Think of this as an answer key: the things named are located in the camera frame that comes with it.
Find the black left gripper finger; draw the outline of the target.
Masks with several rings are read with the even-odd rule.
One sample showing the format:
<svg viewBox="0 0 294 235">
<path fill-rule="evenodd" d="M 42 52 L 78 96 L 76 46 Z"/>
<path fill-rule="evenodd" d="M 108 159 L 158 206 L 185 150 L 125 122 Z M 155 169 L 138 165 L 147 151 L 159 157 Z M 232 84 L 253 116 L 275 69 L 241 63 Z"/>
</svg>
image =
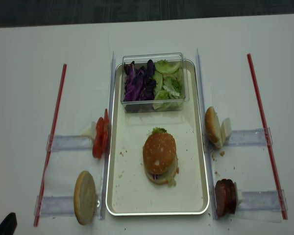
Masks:
<svg viewBox="0 0 294 235">
<path fill-rule="evenodd" d="M 0 235 L 13 235 L 17 227 L 16 213 L 9 213 L 0 223 Z"/>
</svg>

